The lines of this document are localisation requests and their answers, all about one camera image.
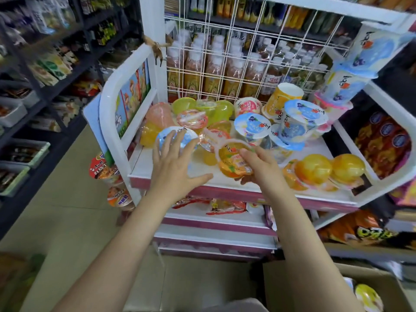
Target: wire rack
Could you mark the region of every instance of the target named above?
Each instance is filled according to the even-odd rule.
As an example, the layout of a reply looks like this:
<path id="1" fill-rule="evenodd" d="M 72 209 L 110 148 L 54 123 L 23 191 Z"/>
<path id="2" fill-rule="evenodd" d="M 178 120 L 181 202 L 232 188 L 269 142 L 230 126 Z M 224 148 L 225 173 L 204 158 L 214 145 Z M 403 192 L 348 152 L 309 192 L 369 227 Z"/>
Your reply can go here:
<path id="1" fill-rule="evenodd" d="M 179 0 L 179 15 L 178 16 L 169 16 L 169 15 L 165 15 L 165 19 L 166 20 L 175 20 L 178 23 L 179 26 L 179 37 L 181 37 L 181 28 L 184 28 L 186 23 L 192 23 L 192 24 L 196 24 L 198 26 L 202 26 L 202 32 L 204 32 L 205 34 L 207 34 L 207 38 L 204 41 L 203 44 L 203 48 L 193 48 L 193 47 L 189 47 L 189 46 L 183 46 L 180 47 L 180 67 L 179 68 L 170 68 L 168 67 L 168 72 L 173 72 L 173 73 L 177 73 L 177 75 L 179 76 L 179 85 L 178 87 L 171 87 L 168 84 L 168 93 L 169 94 L 178 94 L 178 98 L 179 97 L 186 97 L 186 96 L 197 96 L 198 99 L 214 99 L 214 100 L 229 100 L 232 103 L 234 101 L 236 101 L 237 99 L 241 98 L 241 93 L 242 93 L 242 87 L 244 86 L 244 84 L 251 84 L 252 87 L 257 87 L 257 92 L 255 94 L 253 94 L 252 96 L 257 98 L 259 96 L 260 90 L 262 87 L 269 87 L 269 88 L 275 88 L 277 86 L 277 84 L 270 84 L 268 82 L 265 81 L 266 78 L 266 74 L 269 70 L 269 68 L 271 66 L 277 66 L 277 67 L 287 67 L 287 72 L 285 74 L 282 74 L 281 79 L 280 79 L 280 83 L 285 82 L 286 76 L 287 74 L 289 74 L 291 72 L 291 70 L 293 69 L 297 69 L 297 70 L 306 70 L 308 71 L 308 74 L 305 78 L 305 80 L 302 82 L 302 84 L 300 85 L 300 87 L 304 90 L 304 99 L 306 99 L 308 97 L 308 95 L 310 93 L 313 93 L 314 90 L 311 89 L 306 89 L 304 88 L 305 83 L 307 83 L 308 79 L 310 78 L 310 76 L 312 75 L 313 72 L 316 73 L 327 73 L 328 70 L 326 71 L 319 71 L 315 68 L 316 65 L 314 65 L 314 67 L 307 67 L 307 66 L 301 66 L 301 65 L 285 65 L 285 64 L 274 64 L 272 59 L 273 56 L 271 55 L 268 60 L 252 60 L 249 57 L 249 53 L 251 52 L 255 52 L 255 48 L 256 48 L 256 42 L 258 40 L 258 38 L 260 37 L 268 37 L 272 39 L 272 44 L 274 45 L 274 51 L 277 48 L 277 45 L 279 43 L 280 40 L 284 40 L 287 41 L 288 43 L 292 43 L 294 44 L 301 44 L 301 46 L 299 47 L 299 49 L 297 50 L 297 52 L 295 52 L 295 56 L 294 58 L 298 58 L 297 54 L 299 53 L 299 50 L 301 48 L 307 47 L 307 48 L 315 48 L 318 49 L 318 54 L 316 55 L 317 57 L 322 58 L 322 56 L 325 53 L 325 50 L 327 48 L 331 48 L 331 49 L 335 49 L 337 50 L 342 56 L 345 56 L 346 53 L 349 50 L 348 46 L 342 45 L 342 44 L 337 44 L 336 39 L 334 38 L 342 20 L 344 19 L 343 15 L 340 15 L 338 21 L 335 23 L 334 28 L 332 30 L 332 32 L 327 36 L 326 40 L 317 40 L 316 36 L 313 35 L 312 33 L 310 33 L 310 29 L 312 27 L 312 25 L 315 22 L 315 19 L 317 18 L 317 15 L 320 11 L 316 11 L 316 10 L 310 10 L 312 11 L 310 15 L 312 15 L 312 19 L 309 22 L 309 25 L 306 28 L 306 31 L 302 31 L 302 32 L 298 32 L 297 34 L 303 34 L 302 35 L 297 35 L 297 36 L 292 36 L 289 33 L 286 32 L 286 23 L 287 21 L 290 19 L 290 15 L 291 13 L 296 9 L 296 7 L 288 5 L 286 12 L 284 14 L 284 18 L 283 18 L 283 22 L 282 24 L 278 27 L 278 26 L 274 26 L 275 28 L 268 28 L 268 30 L 275 30 L 275 31 L 264 31 L 263 28 L 262 30 L 260 30 L 260 24 L 261 24 L 261 18 L 264 15 L 266 6 L 267 6 L 267 2 L 268 1 L 262 1 L 262 5 L 261 5 L 261 9 L 260 9 L 260 14 L 258 15 L 257 21 L 256 23 L 252 23 L 250 24 L 251 26 L 255 26 L 253 29 L 249 29 L 249 28 L 242 28 L 240 26 L 237 25 L 241 25 L 240 23 L 242 22 L 241 20 L 238 20 L 237 17 L 237 8 L 238 8 L 238 4 L 239 4 L 240 0 L 234 0 L 234 4 L 235 6 L 232 8 L 232 16 L 230 19 L 223 19 L 221 21 L 223 21 L 223 24 L 219 24 L 217 23 L 219 20 L 215 17 L 214 13 L 215 10 L 213 11 L 205 11 L 204 14 L 199 14 L 198 13 L 198 17 L 200 19 L 190 19 L 190 16 L 195 16 L 195 15 L 190 15 L 193 14 L 194 12 L 190 11 L 190 0 Z M 206 8 L 210 7 L 210 4 L 214 4 L 215 0 L 206 0 Z M 210 50 L 210 36 L 211 36 L 211 31 L 213 29 L 223 29 L 227 31 L 227 37 L 226 37 L 226 42 L 225 42 L 225 48 L 224 48 L 224 52 L 223 52 L 223 65 L 221 67 L 221 75 L 212 75 L 210 73 L 206 73 L 206 66 L 207 66 L 207 59 L 209 57 L 210 54 L 214 54 L 214 51 Z M 230 46 L 231 46 L 231 39 L 232 39 L 232 35 L 235 32 L 242 32 L 242 33 L 246 33 L 247 34 L 247 38 L 251 38 L 251 43 L 250 46 L 248 48 L 248 50 L 243 50 L 243 56 L 242 57 L 235 57 L 230 53 Z M 202 52 L 202 68 L 200 71 L 195 72 L 195 71 L 189 71 L 186 70 L 184 68 L 184 64 L 185 64 L 185 57 L 189 55 L 190 52 Z M 238 79 L 238 78 L 230 78 L 228 76 L 226 76 L 226 65 L 228 64 L 228 60 L 229 59 L 240 59 L 244 61 L 244 67 L 243 67 L 243 72 L 242 72 L 242 78 Z M 250 63 L 252 62 L 257 62 L 257 63 L 264 63 L 265 64 L 265 68 L 264 68 L 264 72 L 263 72 L 263 76 L 261 78 L 261 81 L 258 82 L 254 82 L 254 81 L 250 81 L 245 79 L 245 75 L 247 74 L 248 71 L 248 67 L 250 65 Z M 199 89 L 197 89 L 196 91 L 192 91 L 192 90 L 188 90 L 184 87 L 183 83 L 185 81 L 185 75 L 189 74 L 189 75 L 197 75 L 198 76 L 198 85 Z M 217 92 L 211 92 L 211 93 L 207 93 L 203 90 L 204 87 L 204 81 L 206 79 L 206 77 L 210 77 L 210 78 L 216 78 L 217 80 L 219 79 L 219 85 L 218 85 L 218 91 Z M 236 94 L 234 96 L 228 96 L 228 95 L 223 95 L 223 86 L 225 81 L 233 81 L 234 85 L 236 85 L 235 83 L 238 83 L 238 89 L 236 91 Z"/>

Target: cardboard box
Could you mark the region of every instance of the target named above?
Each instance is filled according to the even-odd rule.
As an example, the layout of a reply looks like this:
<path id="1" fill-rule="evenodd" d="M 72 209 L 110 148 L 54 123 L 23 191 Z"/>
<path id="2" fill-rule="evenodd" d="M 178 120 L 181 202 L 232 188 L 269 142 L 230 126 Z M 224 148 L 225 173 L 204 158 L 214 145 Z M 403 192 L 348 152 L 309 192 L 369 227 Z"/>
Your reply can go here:
<path id="1" fill-rule="evenodd" d="M 335 264 L 344 277 L 367 284 L 377 291 L 384 304 L 384 312 L 413 312 L 400 282 L 391 273 L 375 268 Z M 263 276 L 269 312 L 295 312 L 292 292 L 284 260 L 263 264 Z"/>

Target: shop aisle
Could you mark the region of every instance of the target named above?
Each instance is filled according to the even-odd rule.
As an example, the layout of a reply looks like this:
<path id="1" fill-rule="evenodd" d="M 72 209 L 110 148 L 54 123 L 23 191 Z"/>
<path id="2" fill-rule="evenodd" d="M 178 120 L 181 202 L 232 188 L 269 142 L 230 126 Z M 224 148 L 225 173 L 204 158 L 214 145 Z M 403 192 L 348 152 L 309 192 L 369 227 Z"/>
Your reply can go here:
<path id="1" fill-rule="evenodd" d="M 98 152 L 86 127 L 0 241 L 0 251 L 47 255 L 21 312 L 50 311 L 118 230 L 106 186 L 88 176 Z M 125 311 L 189 311 L 255 295 L 246 263 L 163 261 L 149 247 Z"/>

